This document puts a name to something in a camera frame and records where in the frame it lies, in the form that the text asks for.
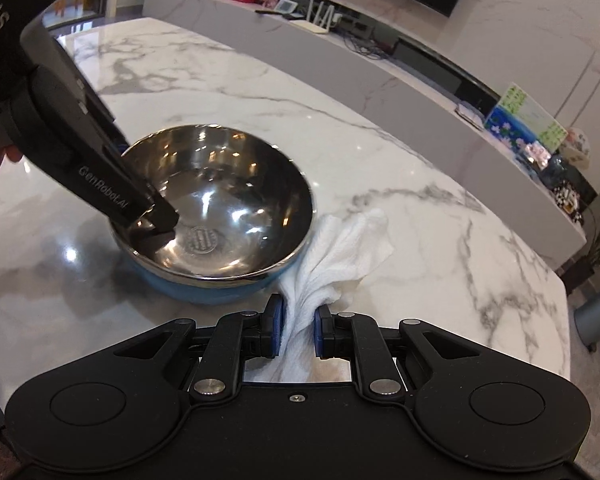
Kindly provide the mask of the potted long-leaf plant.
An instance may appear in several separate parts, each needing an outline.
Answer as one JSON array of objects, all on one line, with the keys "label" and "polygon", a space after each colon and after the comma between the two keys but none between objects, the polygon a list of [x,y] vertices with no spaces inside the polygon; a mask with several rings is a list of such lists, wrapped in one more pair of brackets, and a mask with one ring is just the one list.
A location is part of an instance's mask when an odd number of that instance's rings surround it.
[{"label": "potted long-leaf plant", "polygon": [[586,241],[578,258],[570,263],[560,274],[566,295],[570,296],[579,286],[584,284],[600,268],[600,196],[596,198],[598,205],[588,207],[586,213],[592,224],[592,234]]}]

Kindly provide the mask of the blue steel bowl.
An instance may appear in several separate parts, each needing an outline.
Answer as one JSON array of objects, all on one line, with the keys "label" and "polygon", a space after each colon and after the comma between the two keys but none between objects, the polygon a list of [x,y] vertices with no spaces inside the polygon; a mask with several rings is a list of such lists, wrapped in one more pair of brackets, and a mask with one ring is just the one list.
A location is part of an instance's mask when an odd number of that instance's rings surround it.
[{"label": "blue steel bowl", "polygon": [[306,247],[315,207],[308,181],[283,152],[218,125],[166,128],[122,155],[171,204],[178,225],[111,228],[151,287],[192,304],[228,304],[265,288]]}]

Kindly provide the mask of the black white patterned ornament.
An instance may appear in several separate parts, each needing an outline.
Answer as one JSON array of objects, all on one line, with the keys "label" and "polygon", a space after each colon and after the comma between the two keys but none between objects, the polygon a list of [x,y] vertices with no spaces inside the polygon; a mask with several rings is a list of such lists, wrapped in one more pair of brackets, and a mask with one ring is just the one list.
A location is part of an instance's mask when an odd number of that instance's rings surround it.
[{"label": "black white patterned ornament", "polygon": [[584,225],[581,212],[580,194],[567,181],[558,184],[550,190],[554,196],[554,201],[558,208],[564,212],[569,219],[575,223]]}]

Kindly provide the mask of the decorative paper fan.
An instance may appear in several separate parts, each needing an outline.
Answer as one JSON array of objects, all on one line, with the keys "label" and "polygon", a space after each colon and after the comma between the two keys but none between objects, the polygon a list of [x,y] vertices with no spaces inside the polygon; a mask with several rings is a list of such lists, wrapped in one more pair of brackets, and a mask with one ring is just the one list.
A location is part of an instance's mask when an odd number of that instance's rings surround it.
[{"label": "decorative paper fan", "polygon": [[591,145],[588,137],[579,128],[567,130],[565,140],[559,147],[559,153],[579,170],[587,170],[591,163]]}]

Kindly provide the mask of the small photo frame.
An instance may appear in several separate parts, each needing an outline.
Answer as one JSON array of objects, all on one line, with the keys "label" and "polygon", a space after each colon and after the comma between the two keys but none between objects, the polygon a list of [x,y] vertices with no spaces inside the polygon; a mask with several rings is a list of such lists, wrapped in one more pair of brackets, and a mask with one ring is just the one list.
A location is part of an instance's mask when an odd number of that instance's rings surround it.
[{"label": "small photo frame", "polygon": [[520,151],[520,156],[524,163],[536,172],[544,170],[552,158],[552,154],[539,141],[525,143]]}]

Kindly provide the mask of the white cloth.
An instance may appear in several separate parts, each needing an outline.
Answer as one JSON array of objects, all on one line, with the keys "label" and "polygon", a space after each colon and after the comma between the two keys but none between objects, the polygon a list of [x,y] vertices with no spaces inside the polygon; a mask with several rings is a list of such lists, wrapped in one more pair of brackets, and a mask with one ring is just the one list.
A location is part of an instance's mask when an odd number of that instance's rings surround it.
[{"label": "white cloth", "polygon": [[279,354],[245,365],[247,382],[345,382],[347,364],[321,360],[314,342],[314,313],[323,304],[347,298],[358,283],[393,253],[388,218],[380,209],[346,218],[324,214],[316,222],[308,248],[278,280],[286,300]]}]

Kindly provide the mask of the white wifi router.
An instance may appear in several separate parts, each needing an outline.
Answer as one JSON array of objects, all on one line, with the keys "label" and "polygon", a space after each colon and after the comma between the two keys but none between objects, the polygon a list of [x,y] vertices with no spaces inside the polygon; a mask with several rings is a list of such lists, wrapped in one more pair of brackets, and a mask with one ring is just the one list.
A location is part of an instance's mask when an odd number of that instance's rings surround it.
[{"label": "white wifi router", "polygon": [[341,20],[333,4],[310,0],[304,18],[291,20],[291,24],[317,35],[327,35]]}]

